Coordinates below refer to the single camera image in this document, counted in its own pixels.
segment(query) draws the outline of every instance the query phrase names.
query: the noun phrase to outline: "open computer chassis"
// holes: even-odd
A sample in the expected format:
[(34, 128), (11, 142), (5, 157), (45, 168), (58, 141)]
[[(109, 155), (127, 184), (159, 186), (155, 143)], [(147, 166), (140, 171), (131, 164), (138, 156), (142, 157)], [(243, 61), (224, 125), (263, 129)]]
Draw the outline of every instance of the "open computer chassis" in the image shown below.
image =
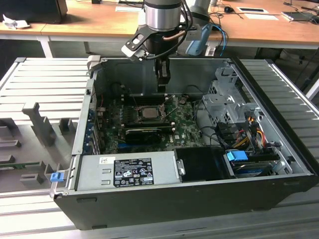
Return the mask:
[(78, 229), (268, 210), (318, 183), (317, 161), (240, 60), (172, 58), (167, 95), (144, 81), (149, 62), (95, 69), (66, 185), (51, 187)]

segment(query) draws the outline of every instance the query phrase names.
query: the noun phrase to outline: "blue latch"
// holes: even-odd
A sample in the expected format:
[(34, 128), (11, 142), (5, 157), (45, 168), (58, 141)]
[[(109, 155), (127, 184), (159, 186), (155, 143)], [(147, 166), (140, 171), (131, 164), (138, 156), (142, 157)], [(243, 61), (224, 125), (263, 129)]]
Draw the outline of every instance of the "blue latch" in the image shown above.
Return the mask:
[(227, 153), (227, 158), (229, 161), (241, 161), (248, 160), (247, 154), (245, 151), (234, 150)]
[(60, 173), (60, 172), (52, 173), (50, 181), (51, 182), (63, 182), (64, 181), (63, 177), (64, 177), (64, 173)]
[(206, 42), (208, 41), (208, 38), (210, 36), (212, 28), (213, 28), (212, 23), (209, 23), (203, 27), (202, 33), (201, 33), (201, 39), (198, 41), (192, 41), (189, 44), (186, 50), (187, 55), (198, 56), (203, 51), (206, 45)]

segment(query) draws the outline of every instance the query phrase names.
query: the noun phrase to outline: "motherboard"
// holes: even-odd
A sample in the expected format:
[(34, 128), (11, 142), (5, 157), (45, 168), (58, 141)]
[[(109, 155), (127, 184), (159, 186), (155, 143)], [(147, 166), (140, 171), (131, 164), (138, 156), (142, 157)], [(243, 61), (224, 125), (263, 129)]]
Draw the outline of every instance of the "motherboard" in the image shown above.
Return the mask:
[(98, 109), (105, 154), (204, 146), (188, 96), (123, 97)]

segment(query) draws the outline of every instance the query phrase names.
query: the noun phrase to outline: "copper pipe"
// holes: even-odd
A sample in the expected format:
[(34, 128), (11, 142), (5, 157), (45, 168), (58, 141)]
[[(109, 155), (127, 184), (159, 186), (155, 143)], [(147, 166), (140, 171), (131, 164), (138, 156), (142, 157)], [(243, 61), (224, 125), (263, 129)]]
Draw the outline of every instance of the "copper pipe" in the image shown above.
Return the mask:
[(163, 41), (172, 41), (172, 40), (174, 40), (176, 38), (179, 38), (180, 36), (185, 35), (185, 33), (186, 33), (186, 31), (183, 30), (183, 31), (180, 31), (179, 33), (177, 33), (177, 34), (175, 34), (173, 36), (164, 36), (163, 37)]

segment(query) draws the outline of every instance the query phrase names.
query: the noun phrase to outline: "psu label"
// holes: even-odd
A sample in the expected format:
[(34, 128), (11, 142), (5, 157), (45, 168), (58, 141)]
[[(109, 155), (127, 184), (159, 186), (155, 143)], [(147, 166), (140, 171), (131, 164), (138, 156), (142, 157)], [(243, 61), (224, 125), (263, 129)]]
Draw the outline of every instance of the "psu label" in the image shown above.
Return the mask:
[(132, 187), (154, 184), (151, 158), (114, 160), (113, 185)]

